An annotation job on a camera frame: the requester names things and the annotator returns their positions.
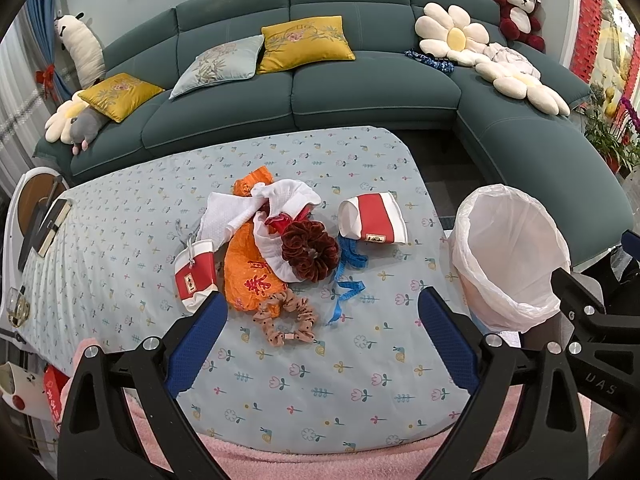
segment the red decorative panel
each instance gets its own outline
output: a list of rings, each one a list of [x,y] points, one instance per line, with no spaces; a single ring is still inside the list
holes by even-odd
[[[580,0],[578,34],[571,61],[571,71],[585,83],[589,83],[596,61],[601,24],[602,0]]]
[[[638,79],[638,69],[640,69],[640,34],[636,32],[634,38],[634,50],[631,54],[631,68],[629,69],[629,77],[625,84],[624,96],[631,99],[636,88],[636,80]]]

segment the orange bag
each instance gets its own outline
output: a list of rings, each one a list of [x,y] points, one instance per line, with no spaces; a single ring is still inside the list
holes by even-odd
[[[257,182],[273,184],[265,166],[236,180],[234,195],[251,196]],[[260,302],[287,289],[264,260],[254,240],[253,221],[245,223],[231,238],[225,256],[225,298],[236,310],[257,310]]]

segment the red teddy bear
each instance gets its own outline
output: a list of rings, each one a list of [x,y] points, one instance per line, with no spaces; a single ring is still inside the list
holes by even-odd
[[[545,40],[535,32],[542,26],[533,15],[540,0],[494,0],[500,5],[500,31],[507,40],[519,40],[544,52]]]

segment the green sectional sofa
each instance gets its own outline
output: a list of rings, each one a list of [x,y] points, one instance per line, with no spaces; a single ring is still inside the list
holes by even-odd
[[[90,148],[41,139],[35,155],[56,161],[69,180],[92,178],[193,148],[281,132],[370,124],[452,130],[489,182],[539,199],[581,263],[620,241],[633,225],[630,205],[598,153],[568,119],[541,114],[501,94],[468,68],[451,76],[403,55],[417,48],[414,23],[428,2],[464,7],[492,41],[507,44],[491,0],[191,0],[162,12],[104,49],[108,75],[127,72],[166,91]],[[169,101],[193,59],[265,25],[341,15],[354,61],[320,62],[288,72],[200,89]],[[590,88],[544,54],[510,44],[542,81],[575,107]]]

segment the trash can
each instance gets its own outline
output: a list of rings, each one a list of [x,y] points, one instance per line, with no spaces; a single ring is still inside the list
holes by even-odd
[[[569,272],[569,248],[535,198],[502,184],[476,189],[450,245],[469,309],[489,329],[526,332],[559,311],[551,273]]]

